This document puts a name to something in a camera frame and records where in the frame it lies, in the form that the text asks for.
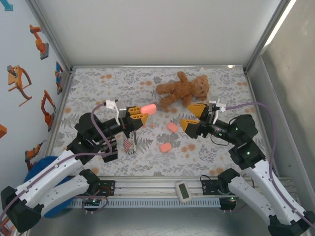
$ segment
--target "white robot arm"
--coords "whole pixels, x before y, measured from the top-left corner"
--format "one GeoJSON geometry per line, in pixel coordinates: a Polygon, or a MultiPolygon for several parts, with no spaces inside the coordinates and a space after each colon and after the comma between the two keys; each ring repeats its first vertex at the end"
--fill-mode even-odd
{"type": "Polygon", "coordinates": [[[67,150],[39,174],[16,188],[10,186],[1,191],[3,213],[7,214],[19,232],[32,228],[41,216],[60,203],[79,194],[94,195],[99,190],[99,178],[89,169],[82,170],[78,176],[56,186],[75,170],[81,169],[95,155],[107,156],[104,162],[117,159],[117,155],[104,153],[112,149],[108,139],[124,132],[142,127],[148,114],[140,114],[140,107],[125,107],[123,102],[106,101],[98,105],[92,113],[85,113],[75,125],[77,137],[67,146],[67,150]],[[100,106],[117,111],[117,116],[101,122],[94,111],[100,106]]]}
{"type": "Polygon", "coordinates": [[[229,150],[232,160],[257,183],[264,196],[246,184],[233,169],[218,175],[222,193],[230,191],[244,199],[264,219],[272,236],[299,236],[310,225],[314,226],[314,212],[305,211],[278,178],[270,174],[269,162],[252,140],[258,130],[251,115],[240,115],[229,123],[219,120],[219,111],[224,112],[226,107],[218,98],[212,99],[209,105],[189,105],[188,109],[200,121],[182,119],[185,133],[191,138],[211,134],[233,144],[234,147],[229,150]]]}

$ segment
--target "blue object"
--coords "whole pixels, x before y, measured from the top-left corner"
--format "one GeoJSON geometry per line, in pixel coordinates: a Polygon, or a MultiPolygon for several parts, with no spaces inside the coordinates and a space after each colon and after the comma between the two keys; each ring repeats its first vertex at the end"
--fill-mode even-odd
{"type": "Polygon", "coordinates": [[[58,71],[59,73],[59,76],[56,75],[56,82],[58,82],[60,84],[60,81],[61,81],[61,66],[59,65],[58,62],[56,62],[56,71],[58,71]]]}
{"type": "MultiPolygon", "coordinates": [[[[56,159],[57,159],[56,156],[47,156],[47,157],[39,160],[36,163],[36,165],[34,165],[33,168],[30,170],[30,172],[27,174],[24,182],[26,182],[26,181],[30,180],[31,178],[33,178],[35,175],[37,175],[39,172],[41,172],[43,169],[45,169],[48,165],[50,165],[56,159]]],[[[68,180],[70,180],[70,178],[66,177],[57,185],[65,183],[68,180]]],[[[58,214],[61,211],[63,211],[70,204],[71,201],[72,201],[72,198],[69,199],[69,200],[66,200],[65,202],[61,203],[60,205],[52,208],[49,212],[47,212],[45,214],[45,217],[46,218],[54,217],[56,214],[58,214]]]]}
{"type": "Polygon", "coordinates": [[[8,0],[0,0],[2,5],[4,6],[5,11],[13,11],[13,5],[9,4],[8,0]]]}

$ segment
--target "snack package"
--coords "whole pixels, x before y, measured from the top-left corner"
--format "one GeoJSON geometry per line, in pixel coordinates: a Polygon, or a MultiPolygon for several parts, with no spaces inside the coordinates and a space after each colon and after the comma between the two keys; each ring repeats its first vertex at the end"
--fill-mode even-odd
{"type": "Polygon", "coordinates": [[[130,133],[129,139],[126,137],[126,135],[124,135],[125,153],[135,154],[137,150],[136,145],[137,145],[136,131],[133,131],[130,133]]]}

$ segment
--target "teddy bear leg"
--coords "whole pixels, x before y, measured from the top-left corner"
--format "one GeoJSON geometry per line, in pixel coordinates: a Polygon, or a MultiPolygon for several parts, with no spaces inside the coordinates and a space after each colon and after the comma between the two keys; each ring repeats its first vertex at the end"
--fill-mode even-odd
{"type": "Polygon", "coordinates": [[[205,101],[205,100],[207,100],[207,96],[204,96],[204,97],[198,97],[197,98],[199,101],[205,101]]]}
{"type": "Polygon", "coordinates": [[[166,108],[168,108],[171,104],[173,104],[176,101],[178,101],[176,96],[173,94],[170,94],[167,97],[162,98],[161,101],[159,102],[159,105],[163,110],[165,110],[166,108]]]}
{"type": "Polygon", "coordinates": [[[166,84],[166,85],[158,85],[156,88],[156,91],[159,95],[171,93],[174,91],[175,85],[172,84],[166,84]]]}

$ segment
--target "cable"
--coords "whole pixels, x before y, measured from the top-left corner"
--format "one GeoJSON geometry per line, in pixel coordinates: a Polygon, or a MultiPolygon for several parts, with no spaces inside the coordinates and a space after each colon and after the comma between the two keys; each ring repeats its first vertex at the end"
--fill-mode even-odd
{"type": "Polygon", "coordinates": [[[211,180],[209,176],[207,176],[207,175],[201,175],[201,176],[200,176],[200,182],[201,182],[201,184],[202,184],[201,177],[207,177],[209,180],[211,180]]]}
{"type": "Polygon", "coordinates": [[[228,124],[231,124],[231,121],[232,120],[235,120],[237,117],[234,117],[234,118],[232,118],[232,119],[230,119],[230,121],[228,122],[228,124]]]}
{"type": "Polygon", "coordinates": [[[213,135],[210,136],[210,140],[211,140],[211,142],[214,143],[215,145],[219,145],[219,146],[229,146],[230,142],[228,142],[227,144],[218,144],[218,143],[216,143],[215,141],[213,141],[212,136],[213,136],[213,135]]]}
{"type": "Polygon", "coordinates": [[[110,196],[110,188],[108,186],[100,186],[100,188],[106,188],[108,190],[108,197],[110,196]]]}
{"type": "Polygon", "coordinates": [[[88,210],[86,210],[85,207],[84,207],[84,204],[85,204],[86,202],[88,202],[89,199],[83,201],[81,206],[82,206],[82,210],[85,212],[85,214],[88,214],[89,212],[90,212],[91,214],[94,214],[95,212],[98,212],[98,211],[103,210],[103,209],[109,204],[109,201],[108,201],[108,199],[107,199],[106,197],[102,197],[102,198],[106,200],[106,203],[105,203],[103,206],[101,206],[100,208],[98,208],[98,209],[96,209],[96,210],[93,210],[93,211],[88,211],[88,210]]]}
{"type": "MultiPolygon", "coordinates": [[[[96,107],[94,107],[94,109],[92,110],[91,112],[91,121],[92,121],[92,124],[94,125],[94,127],[96,128],[96,130],[99,132],[99,134],[101,135],[101,137],[103,138],[103,140],[106,142],[106,144],[108,145],[108,148],[109,148],[109,152],[106,152],[106,153],[88,153],[88,152],[84,152],[84,153],[77,153],[77,154],[74,154],[74,155],[71,155],[63,160],[61,160],[60,162],[58,162],[56,165],[61,165],[63,162],[71,159],[71,158],[74,158],[74,157],[77,157],[77,156],[96,156],[96,155],[99,155],[99,156],[102,156],[102,158],[105,158],[109,155],[112,154],[113,152],[113,148],[112,146],[110,145],[109,141],[107,140],[106,136],[102,133],[101,129],[99,128],[99,126],[97,125],[95,119],[94,119],[94,113],[95,111],[102,107],[102,106],[105,106],[106,103],[103,103],[103,104],[100,104],[100,105],[97,105],[96,107]]],[[[49,172],[51,172],[53,169],[55,169],[55,166],[49,168],[47,171],[45,171],[42,175],[40,175],[38,178],[36,178],[32,183],[30,183],[26,188],[27,189],[30,189],[34,184],[36,184],[38,181],[40,181],[44,176],[46,176],[49,172]]],[[[4,208],[3,212],[1,213],[0,215],[0,222],[2,222],[2,219],[4,218],[4,215],[5,213],[9,210],[9,208],[15,203],[16,200],[18,200],[24,193],[26,193],[25,190],[22,190],[12,201],[9,202],[9,204],[4,208]]]]}
{"type": "Polygon", "coordinates": [[[285,195],[281,192],[281,190],[278,188],[276,182],[273,179],[273,162],[274,162],[274,154],[275,154],[275,150],[276,150],[276,130],[275,130],[275,122],[273,119],[273,116],[271,114],[270,109],[263,103],[260,102],[249,102],[249,103],[244,103],[238,106],[234,106],[234,107],[227,107],[226,110],[233,110],[233,109],[237,109],[237,108],[241,108],[241,107],[245,107],[245,106],[250,106],[250,105],[257,105],[260,107],[263,107],[267,110],[269,117],[270,117],[270,121],[271,121],[271,127],[272,127],[272,135],[273,135],[273,144],[272,144],[272,148],[271,148],[271,157],[270,157],[270,164],[269,164],[269,176],[270,176],[270,180],[274,186],[274,188],[276,189],[276,191],[279,193],[279,195],[282,197],[282,199],[289,205],[289,207],[300,217],[302,218],[310,227],[312,227],[315,230],[315,225],[313,225],[305,216],[303,216],[301,213],[299,213],[297,211],[297,209],[291,204],[291,202],[285,197],[285,195]]]}

